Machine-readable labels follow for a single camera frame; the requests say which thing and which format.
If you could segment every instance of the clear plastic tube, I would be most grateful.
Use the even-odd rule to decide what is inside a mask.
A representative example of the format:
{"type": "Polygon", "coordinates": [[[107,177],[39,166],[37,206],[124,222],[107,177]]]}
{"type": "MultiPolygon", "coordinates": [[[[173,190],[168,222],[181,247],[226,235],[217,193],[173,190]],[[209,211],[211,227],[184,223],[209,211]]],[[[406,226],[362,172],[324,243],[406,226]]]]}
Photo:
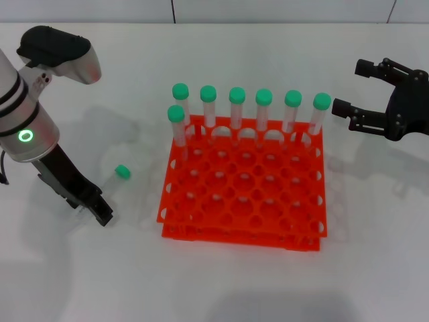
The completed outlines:
{"type": "Polygon", "coordinates": [[[215,102],[203,103],[204,107],[204,124],[206,127],[216,126],[216,107],[215,102]]]}
{"type": "Polygon", "coordinates": [[[185,124],[184,121],[172,122],[174,142],[179,147],[186,146],[185,124]]]}
{"type": "MultiPolygon", "coordinates": [[[[130,178],[131,178],[131,171],[126,166],[119,165],[118,167],[116,167],[115,173],[112,174],[102,186],[100,186],[100,189],[103,192],[103,194],[102,194],[103,198],[108,203],[110,203],[109,201],[110,201],[111,197],[130,178]]],[[[91,214],[91,212],[89,211],[89,209],[83,207],[82,205],[78,206],[73,211],[71,224],[73,226],[78,226],[82,223],[85,223],[87,220],[89,220],[91,218],[90,214],[91,214]]]]}
{"type": "Polygon", "coordinates": [[[297,107],[291,107],[286,105],[284,118],[283,118],[283,125],[282,125],[283,132],[292,133],[294,131],[297,113],[298,113],[297,107]]]}
{"type": "Polygon", "coordinates": [[[256,120],[256,129],[258,131],[265,131],[268,125],[268,106],[257,106],[256,120]]]}
{"type": "Polygon", "coordinates": [[[183,107],[183,110],[185,112],[184,123],[185,123],[185,125],[189,125],[190,124],[190,114],[189,114],[188,99],[176,99],[176,104],[183,107]]]}
{"type": "Polygon", "coordinates": [[[319,134],[320,129],[322,128],[323,119],[326,115],[326,111],[321,111],[318,109],[313,109],[313,114],[310,120],[310,126],[308,127],[308,133],[312,136],[319,134]]]}
{"type": "Polygon", "coordinates": [[[233,129],[241,128],[242,115],[243,115],[243,104],[231,103],[231,127],[233,129]]]}

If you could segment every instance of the black cable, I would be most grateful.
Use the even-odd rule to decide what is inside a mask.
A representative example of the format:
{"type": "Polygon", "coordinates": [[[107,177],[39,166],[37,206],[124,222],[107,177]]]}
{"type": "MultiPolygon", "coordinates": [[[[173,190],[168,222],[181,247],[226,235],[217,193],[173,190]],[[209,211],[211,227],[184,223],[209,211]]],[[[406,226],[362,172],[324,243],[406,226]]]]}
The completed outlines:
{"type": "Polygon", "coordinates": [[[0,169],[1,169],[0,183],[9,185],[9,181],[7,180],[6,171],[5,171],[5,155],[6,155],[6,152],[2,151],[0,156],[0,169]]]}

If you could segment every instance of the gray wall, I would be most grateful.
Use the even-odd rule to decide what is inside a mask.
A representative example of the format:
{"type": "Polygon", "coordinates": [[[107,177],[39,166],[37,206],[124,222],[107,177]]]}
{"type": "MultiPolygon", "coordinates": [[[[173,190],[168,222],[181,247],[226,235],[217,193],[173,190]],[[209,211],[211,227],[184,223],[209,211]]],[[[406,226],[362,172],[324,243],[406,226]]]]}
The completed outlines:
{"type": "Polygon", "coordinates": [[[429,0],[0,0],[1,22],[174,20],[429,23],[429,0]]]}

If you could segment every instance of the test tube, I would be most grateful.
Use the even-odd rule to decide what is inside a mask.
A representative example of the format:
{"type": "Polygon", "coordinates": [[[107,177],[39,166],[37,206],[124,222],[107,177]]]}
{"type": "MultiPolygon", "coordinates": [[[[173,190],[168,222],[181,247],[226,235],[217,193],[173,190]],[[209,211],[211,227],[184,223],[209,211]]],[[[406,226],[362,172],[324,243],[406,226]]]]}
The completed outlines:
{"type": "Polygon", "coordinates": [[[295,126],[296,114],[298,107],[301,105],[302,95],[299,91],[288,91],[284,99],[286,104],[282,131],[285,133],[292,133],[295,126]]]}
{"type": "Polygon", "coordinates": [[[183,110],[185,112],[185,125],[190,124],[190,116],[189,116],[189,104],[188,104],[188,97],[189,97],[189,89],[186,84],[178,83],[173,86],[173,97],[176,99],[176,104],[183,107],[183,110]]]}
{"type": "Polygon", "coordinates": [[[259,89],[256,92],[257,114],[256,129],[265,131],[268,125],[268,107],[273,101],[273,95],[269,89],[259,89]]]}
{"type": "Polygon", "coordinates": [[[241,128],[241,118],[243,116],[243,103],[246,100],[246,92],[241,87],[234,87],[229,91],[229,101],[231,102],[231,127],[241,128]]]}
{"type": "Polygon", "coordinates": [[[332,99],[326,93],[319,93],[314,97],[314,109],[310,120],[310,126],[308,127],[308,133],[311,136],[316,136],[319,134],[320,129],[322,128],[326,110],[330,107],[331,101],[332,99]]]}
{"type": "MultiPolygon", "coordinates": [[[[115,173],[107,179],[107,181],[100,187],[103,192],[102,196],[106,201],[115,194],[116,190],[125,182],[131,178],[131,171],[124,165],[120,164],[116,167],[115,173]]],[[[79,206],[73,212],[73,222],[75,225],[78,225],[82,218],[90,218],[89,209],[79,206]]]]}
{"type": "Polygon", "coordinates": [[[186,146],[185,136],[185,112],[180,105],[173,105],[168,108],[168,119],[172,122],[174,143],[180,148],[186,146]]]}
{"type": "Polygon", "coordinates": [[[204,107],[204,125],[214,127],[216,125],[216,89],[211,85],[206,85],[200,90],[200,98],[204,107]]]}

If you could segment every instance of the green test tube cap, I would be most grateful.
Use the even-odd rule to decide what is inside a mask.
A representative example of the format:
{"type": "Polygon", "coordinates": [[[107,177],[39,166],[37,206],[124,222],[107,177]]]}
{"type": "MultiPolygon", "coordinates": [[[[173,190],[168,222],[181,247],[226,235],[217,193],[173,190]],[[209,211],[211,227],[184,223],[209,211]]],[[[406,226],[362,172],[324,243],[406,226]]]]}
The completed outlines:
{"type": "Polygon", "coordinates": [[[185,118],[185,111],[180,105],[173,105],[168,108],[167,116],[170,122],[179,123],[185,118]]]}
{"type": "Polygon", "coordinates": [[[173,97],[178,100],[187,99],[189,96],[188,85],[183,83],[178,83],[173,86],[173,97]]]}
{"type": "Polygon", "coordinates": [[[326,111],[330,107],[332,99],[326,93],[319,93],[314,97],[313,106],[319,111],[326,111]]]}
{"type": "Polygon", "coordinates": [[[131,171],[124,165],[120,164],[115,169],[116,175],[124,180],[131,178],[131,171]]]}
{"type": "Polygon", "coordinates": [[[203,86],[200,90],[201,101],[204,103],[212,103],[216,100],[216,89],[211,85],[203,86]]]}
{"type": "Polygon", "coordinates": [[[284,103],[289,107],[298,107],[301,105],[302,95],[299,91],[288,91],[284,98],[284,103]]]}
{"type": "Polygon", "coordinates": [[[259,89],[256,92],[256,103],[261,106],[268,106],[273,101],[273,94],[269,89],[259,89]]]}
{"type": "Polygon", "coordinates": [[[246,100],[246,92],[241,87],[234,87],[229,91],[229,101],[232,104],[243,104],[246,100]]]}

